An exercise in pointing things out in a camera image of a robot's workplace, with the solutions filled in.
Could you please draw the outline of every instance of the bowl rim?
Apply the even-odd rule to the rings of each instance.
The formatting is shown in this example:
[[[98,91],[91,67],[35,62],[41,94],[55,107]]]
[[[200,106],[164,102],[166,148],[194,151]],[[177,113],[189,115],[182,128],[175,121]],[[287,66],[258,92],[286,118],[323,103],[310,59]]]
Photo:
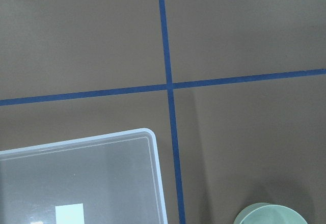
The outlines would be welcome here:
[[[298,212],[296,212],[295,210],[293,210],[293,209],[291,209],[291,208],[289,208],[289,207],[286,207],[286,206],[283,206],[283,205],[275,205],[275,204],[269,204],[269,203],[256,203],[256,204],[265,204],[265,205],[263,205],[263,206],[259,206],[259,207],[257,207],[256,209],[254,209],[254,210],[252,210],[252,211],[250,211],[247,215],[245,215],[244,216],[244,218],[242,218],[241,220],[240,220],[240,222],[239,222],[239,224],[242,224],[242,222],[248,217],[248,216],[250,216],[251,214],[253,214],[254,212],[256,212],[256,211],[258,211],[258,210],[260,210],[260,209],[262,209],[262,208],[265,208],[265,207],[280,207],[280,208],[282,208],[282,209],[287,209],[287,210],[289,210],[289,211],[291,211],[293,214],[296,214],[298,217],[300,217],[301,219],[302,219],[302,221],[303,221],[303,224],[308,224],[307,223],[307,221],[298,213]]]

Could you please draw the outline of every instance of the green cup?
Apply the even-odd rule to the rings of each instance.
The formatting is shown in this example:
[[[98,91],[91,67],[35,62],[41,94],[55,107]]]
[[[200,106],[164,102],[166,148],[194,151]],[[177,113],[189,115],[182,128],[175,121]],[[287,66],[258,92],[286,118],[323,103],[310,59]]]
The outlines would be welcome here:
[[[256,203],[244,208],[234,224],[307,224],[296,211],[268,203]]]

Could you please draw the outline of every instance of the clear plastic container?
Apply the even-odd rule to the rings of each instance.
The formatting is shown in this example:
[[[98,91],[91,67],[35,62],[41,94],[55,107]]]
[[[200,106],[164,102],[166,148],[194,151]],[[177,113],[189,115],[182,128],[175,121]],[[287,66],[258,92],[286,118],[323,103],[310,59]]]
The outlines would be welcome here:
[[[1,151],[0,223],[167,224],[154,133]]]

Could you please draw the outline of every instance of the blue tape line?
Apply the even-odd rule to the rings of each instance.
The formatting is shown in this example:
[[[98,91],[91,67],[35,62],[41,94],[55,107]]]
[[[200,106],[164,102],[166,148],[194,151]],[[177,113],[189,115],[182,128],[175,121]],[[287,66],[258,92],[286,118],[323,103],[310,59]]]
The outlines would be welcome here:
[[[161,31],[162,31],[162,41],[163,41],[165,72],[166,72],[167,84],[171,85],[172,69],[171,69],[171,62],[170,62],[170,48],[169,48],[169,38],[168,38],[167,17],[165,11],[165,0],[158,0],[158,3],[159,3],[160,18],[161,18]]]
[[[166,17],[166,10],[165,10],[165,0],[158,0],[158,2],[159,2],[159,12],[161,18],[161,31],[162,31],[162,41],[163,41],[163,51],[164,51],[165,72],[166,72],[166,79],[167,79],[170,126],[171,126],[171,137],[172,137],[172,151],[173,151],[173,161],[174,161],[175,183],[177,188],[179,222],[180,224],[185,224],[181,166],[180,166],[180,155],[179,155],[179,145],[178,145],[177,122],[175,116],[172,69],[171,69],[171,61],[170,61],[170,48],[169,48],[167,17]]]
[[[166,90],[166,84],[0,100],[0,106]]]
[[[210,80],[196,80],[196,81],[174,83],[173,89],[194,88],[194,87],[223,85],[223,84],[240,83],[240,82],[273,80],[273,79],[293,78],[293,77],[302,77],[302,76],[311,76],[311,75],[325,75],[325,74],[326,74],[326,69],[318,69],[318,70],[293,71],[293,72],[284,72],[284,73],[240,76],[240,77],[220,78],[220,79],[210,79]]]
[[[173,151],[173,160],[174,160],[174,174],[175,174],[175,182],[177,188],[179,222],[180,224],[185,224],[180,154],[179,154],[179,145],[178,145],[177,121],[175,116],[173,89],[168,89],[168,101],[169,101],[171,137],[172,137],[172,151]]]

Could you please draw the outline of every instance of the transparent lid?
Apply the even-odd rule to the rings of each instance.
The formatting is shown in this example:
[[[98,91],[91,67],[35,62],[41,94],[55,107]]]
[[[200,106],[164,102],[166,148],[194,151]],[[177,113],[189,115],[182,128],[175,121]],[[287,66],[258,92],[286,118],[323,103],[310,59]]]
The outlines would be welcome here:
[[[0,152],[0,223],[167,224],[154,133]]]

